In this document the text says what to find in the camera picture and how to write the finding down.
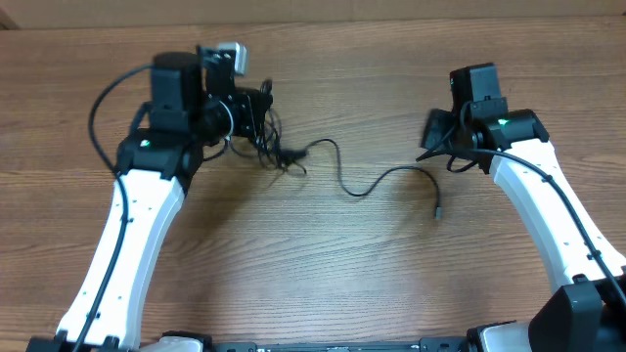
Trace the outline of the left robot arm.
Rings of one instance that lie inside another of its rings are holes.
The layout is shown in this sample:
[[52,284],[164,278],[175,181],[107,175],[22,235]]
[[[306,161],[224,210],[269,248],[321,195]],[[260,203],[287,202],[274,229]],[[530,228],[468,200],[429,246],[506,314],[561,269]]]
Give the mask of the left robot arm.
[[273,97],[270,81],[239,88],[244,45],[165,52],[144,69],[151,97],[137,111],[116,157],[112,204],[81,289],[52,338],[30,351],[132,351],[141,342],[147,292],[168,229],[208,160],[204,149],[234,137],[259,142]]

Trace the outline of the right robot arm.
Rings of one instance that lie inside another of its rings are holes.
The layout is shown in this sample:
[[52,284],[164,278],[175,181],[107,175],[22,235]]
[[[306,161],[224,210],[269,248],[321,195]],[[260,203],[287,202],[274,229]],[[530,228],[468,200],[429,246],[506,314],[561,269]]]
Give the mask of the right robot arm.
[[625,256],[596,226],[533,110],[509,110],[492,63],[451,71],[451,110],[432,110],[422,159],[465,159],[514,205],[536,245],[552,295],[528,322],[468,330],[454,351],[622,351]]

